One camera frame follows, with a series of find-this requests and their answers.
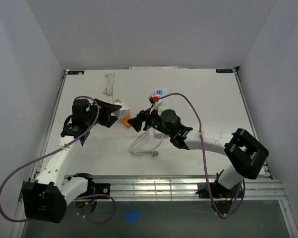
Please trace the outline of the orange power strip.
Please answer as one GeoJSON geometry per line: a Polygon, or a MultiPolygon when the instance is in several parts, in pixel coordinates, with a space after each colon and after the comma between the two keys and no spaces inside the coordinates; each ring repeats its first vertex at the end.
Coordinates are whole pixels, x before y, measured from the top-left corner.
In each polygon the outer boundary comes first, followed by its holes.
{"type": "Polygon", "coordinates": [[[126,126],[126,128],[131,128],[131,125],[128,122],[129,119],[132,119],[131,115],[128,115],[128,116],[124,117],[123,119],[121,119],[122,123],[126,126]]]}

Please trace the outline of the white cube socket adapter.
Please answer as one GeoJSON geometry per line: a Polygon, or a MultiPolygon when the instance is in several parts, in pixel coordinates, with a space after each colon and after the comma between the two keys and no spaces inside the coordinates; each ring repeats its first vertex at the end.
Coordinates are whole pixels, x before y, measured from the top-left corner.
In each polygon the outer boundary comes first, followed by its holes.
{"type": "Polygon", "coordinates": [[[117,119],[124,119],[130,115],[130,108],[127,106],[125,102],[115,101],[114,105],[121,106],[121,108],[118,111],[114,112],[114,115],[117,117],[117,119]]]}

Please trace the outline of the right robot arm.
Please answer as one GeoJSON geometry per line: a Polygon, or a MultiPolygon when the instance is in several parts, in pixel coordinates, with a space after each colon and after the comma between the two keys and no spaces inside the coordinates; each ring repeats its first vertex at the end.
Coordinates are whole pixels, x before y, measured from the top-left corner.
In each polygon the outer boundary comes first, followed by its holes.
{"type": "Polygon", "coordinates": [[[269,151],[247,130],[239,128],[231,134],[202,133],[181,123],[175,111],[167,109],[140,111],[128,123],[139,132],[153,128],[169,137],[178,149],[205,150],[228,157],[231,165],[222,170],[210,184],[212,194],[227,196],[246,179],[256,179],[269,156],[269,151]]]}

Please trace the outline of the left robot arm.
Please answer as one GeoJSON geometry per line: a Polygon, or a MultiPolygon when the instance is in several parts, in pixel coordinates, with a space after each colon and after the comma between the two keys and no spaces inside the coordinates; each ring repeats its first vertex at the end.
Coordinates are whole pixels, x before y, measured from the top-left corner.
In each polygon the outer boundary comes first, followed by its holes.
{"type": "Polygon", "coordinates": [[[119,120],[125,107],[97,99],[74,99],[72,113],[64,122],[58,150],[33,180],[22,187],[25,216],[28,219],[60,223],[67,206],[77,198],[110,198],[101,193],[88,173],[76,173],[64,182],[70,163],[83,147],[90,129],[96,124],[107,128],[119,120]]]}

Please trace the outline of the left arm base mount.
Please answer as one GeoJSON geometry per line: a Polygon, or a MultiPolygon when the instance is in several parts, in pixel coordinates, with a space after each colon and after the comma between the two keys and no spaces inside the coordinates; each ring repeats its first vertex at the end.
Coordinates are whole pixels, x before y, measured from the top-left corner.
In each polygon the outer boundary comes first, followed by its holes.
{"type": "Polygon", "coordinates": [[[102,194],[110,195],[111,184],[110,183],[96,183],[94,177],[88,173],[76,173],[73,175],[72,179],[81,178],[87,181],[87,187],[83,190],[78,197],[102,194]]]}

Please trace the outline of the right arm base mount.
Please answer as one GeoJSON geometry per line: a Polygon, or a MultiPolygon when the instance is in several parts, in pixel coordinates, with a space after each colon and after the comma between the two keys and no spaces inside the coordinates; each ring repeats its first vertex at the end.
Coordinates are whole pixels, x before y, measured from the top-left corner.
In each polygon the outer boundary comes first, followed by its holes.
{"type": "Polygon", "coordinates": [[[244,196],[244,185],[242,181],[239,184],[236,184],[231,189],[221,188],[219,184],[210,182],[209,186],[206,182],[200,182],[197,184],[197,192],[199,198],[210,198],[209,188],[214,199],[221,198],[242,198],[244,196]]]}

